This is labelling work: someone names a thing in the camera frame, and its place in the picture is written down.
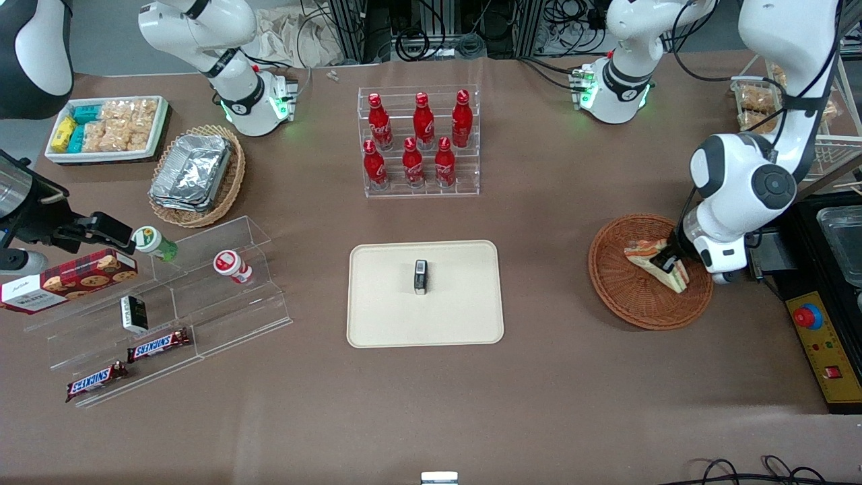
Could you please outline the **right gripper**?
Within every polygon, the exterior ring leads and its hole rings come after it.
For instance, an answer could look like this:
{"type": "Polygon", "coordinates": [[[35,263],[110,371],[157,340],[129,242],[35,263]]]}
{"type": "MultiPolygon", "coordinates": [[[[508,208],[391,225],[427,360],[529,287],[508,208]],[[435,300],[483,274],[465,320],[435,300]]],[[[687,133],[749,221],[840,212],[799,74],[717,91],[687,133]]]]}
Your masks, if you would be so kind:
{"type": "Polygon", "coordinates": [[[2,153],[2,251],[3,276],[28,276],[47,268],[38,251],[10,248],[13,239],[27,245],[55,247],[77,254],[82,245],[111,247],[133,254],[133,228],[104,212],[75,218],[82,231],[64,229],[74,222],[69,195],[61,185],[30,170],[30,160],[2,153]]]}

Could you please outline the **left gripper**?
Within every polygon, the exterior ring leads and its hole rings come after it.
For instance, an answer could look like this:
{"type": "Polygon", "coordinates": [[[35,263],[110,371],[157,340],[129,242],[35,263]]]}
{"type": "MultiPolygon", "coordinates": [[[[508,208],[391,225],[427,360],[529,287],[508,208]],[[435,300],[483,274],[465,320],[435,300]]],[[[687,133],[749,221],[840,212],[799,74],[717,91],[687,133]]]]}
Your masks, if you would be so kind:
{"type": "MultiPolygon", "coordinates": [[[[663,272],[672,272],[676,261],[682,257],[698,262],[703,267],[706,263],[702,260],[701,255],[696,251],[695,246],[684,233],[683,228],[675,228],[673,230],[676,245],[667,245],[666,252],[659,252],[657,255],[657,267],[663,272]]],[[[727,285],[735,282],[735,272],[709,273],[714,284],[727,285]]]]}

